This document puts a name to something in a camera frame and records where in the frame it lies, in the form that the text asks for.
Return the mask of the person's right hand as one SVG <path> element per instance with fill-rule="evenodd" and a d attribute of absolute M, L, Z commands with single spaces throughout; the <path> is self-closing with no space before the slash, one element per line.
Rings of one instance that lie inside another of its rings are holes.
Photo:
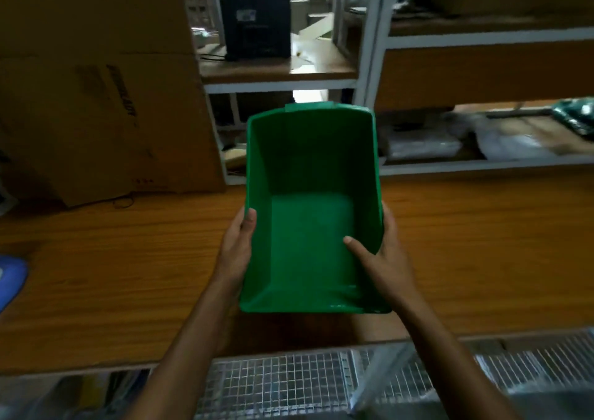
<path fill-rule="evenodd" d="M 377 291 L 398 311 L 406 301 L 418 295 L 412 266 L 398 239 L 397 224 L 388 205 L 382 202 L 384 233 L 373 267 L 363 267 Z"/>

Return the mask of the person's left hand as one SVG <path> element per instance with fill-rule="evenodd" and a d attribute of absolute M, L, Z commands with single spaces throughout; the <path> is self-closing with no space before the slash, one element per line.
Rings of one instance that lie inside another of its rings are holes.
<path fill-rule="evenodd" d="M 241 255 L 241 223 L 246 210 L 239 209 L 224 233 L 212 275 L 212 281 L 222 281 L 234 291 L 241 289 L 249 265 Z"/>

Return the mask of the green plastic storage bin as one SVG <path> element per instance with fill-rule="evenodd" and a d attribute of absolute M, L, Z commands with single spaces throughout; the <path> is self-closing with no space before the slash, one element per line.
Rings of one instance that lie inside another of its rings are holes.
<path fill-rule="evenodd" d="M 350 104 L 291 103 L 247 122 L 245 208 L 257 213 L 242 312 L 387 314 L 352 236 L 384 233 L 375 115 Z"/>

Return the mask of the person's left forearm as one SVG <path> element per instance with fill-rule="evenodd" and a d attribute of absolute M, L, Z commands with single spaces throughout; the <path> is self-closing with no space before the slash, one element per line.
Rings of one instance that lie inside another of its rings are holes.
<path fill-rule="evenodd" d="M 123 420 L 193 420 L 241 282 L 214 277 Z"/>

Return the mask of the person's right forearm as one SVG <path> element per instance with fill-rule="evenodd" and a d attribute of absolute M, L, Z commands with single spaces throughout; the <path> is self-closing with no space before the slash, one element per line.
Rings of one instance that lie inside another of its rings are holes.
<path fill-rule="evenodd" d="M 450 420 L 522 420 L 416 289 L 395 292 L 390 304 L 408 331 Z"/>

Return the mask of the grey wrapped flat package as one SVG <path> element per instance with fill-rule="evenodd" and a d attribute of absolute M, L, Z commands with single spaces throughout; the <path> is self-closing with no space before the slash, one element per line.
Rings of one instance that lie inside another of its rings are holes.
<path fill-rule="evenodd" d="M 454 157 L 462 142 L 444 128 L 399 130 L 394 125 L 380 127 L 378 146 L 387 161 L 422 161 Z"/>

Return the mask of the white metal shelving rack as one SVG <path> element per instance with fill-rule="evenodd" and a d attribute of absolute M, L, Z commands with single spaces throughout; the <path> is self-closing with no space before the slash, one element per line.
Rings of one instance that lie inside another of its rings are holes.
<path fill-rule="evenodd" d="M 389 2 L 371 2 L 355 47 L 347 47 L 346 0 L 333 0 L 331 40 L 292 35 L 291 59 L 229 62 L 215 42 L 197 47 L 207 95 L 353 89 L 355 105 L 376 113 L 458 105 L 508 105 L 587 96 L 594 82 L 556 80 L 547 69 L 594 56 L 594 17 L 550 19 L 493 31 L 393 33 Z"/>

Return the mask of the clear plastic bag package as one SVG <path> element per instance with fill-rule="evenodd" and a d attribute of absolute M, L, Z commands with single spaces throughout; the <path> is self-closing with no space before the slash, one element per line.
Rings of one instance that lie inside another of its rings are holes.
<path fill-rule="evenodd" d="M 469 122 L 481 153 L 489 161 L 552 159 L 560 155 L 532 118 L 472 115 Z"/>

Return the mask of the black electronic device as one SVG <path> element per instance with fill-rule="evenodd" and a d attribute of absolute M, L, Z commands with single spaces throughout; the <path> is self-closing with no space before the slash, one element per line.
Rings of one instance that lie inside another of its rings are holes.
<path fill-rule="evenodd" d="M 289 59 L 291 0 L 219 0 L 225 60 Z"/>

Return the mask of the large brown cardboard box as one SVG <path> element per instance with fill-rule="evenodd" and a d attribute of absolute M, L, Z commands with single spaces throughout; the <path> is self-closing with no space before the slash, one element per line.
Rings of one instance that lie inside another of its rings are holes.
<path fill-rule="evenodd" d="M 0 0 L 0 181 L 78 206 L 222 192 L 187 0 Z"/>

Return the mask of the blue plastic object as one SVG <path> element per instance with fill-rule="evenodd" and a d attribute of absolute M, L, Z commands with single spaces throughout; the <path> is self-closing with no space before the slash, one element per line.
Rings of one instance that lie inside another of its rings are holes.
<path fill-rule="evenodd" d="M 24 259 L 0 255 L 0 313 L 21 292 L 27 276 L 28 266 Z"/>

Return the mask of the dark green patterned packet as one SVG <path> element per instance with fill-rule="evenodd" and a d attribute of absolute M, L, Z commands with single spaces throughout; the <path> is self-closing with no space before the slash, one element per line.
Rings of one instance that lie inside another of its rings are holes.
<path fill-rule="evenodd" d="M 581 138 L 594 141 L 594 97 L 560 100 L 552 105 L 551 115 Z"/>

